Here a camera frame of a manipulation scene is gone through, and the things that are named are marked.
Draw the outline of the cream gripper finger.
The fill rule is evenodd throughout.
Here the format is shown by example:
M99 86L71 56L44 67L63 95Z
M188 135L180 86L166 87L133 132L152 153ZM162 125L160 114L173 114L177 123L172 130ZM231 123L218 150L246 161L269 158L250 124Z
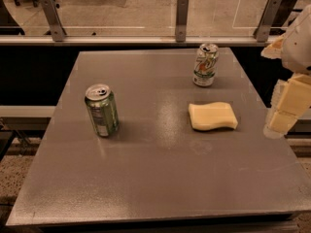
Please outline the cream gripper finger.
M311 107L311 77L293 74L287 81L278 80L271 97L263 134L270 139L286 135Z
M280 59L282 57L284 36L278 36L271 44L265 47L260 55L268 59Z

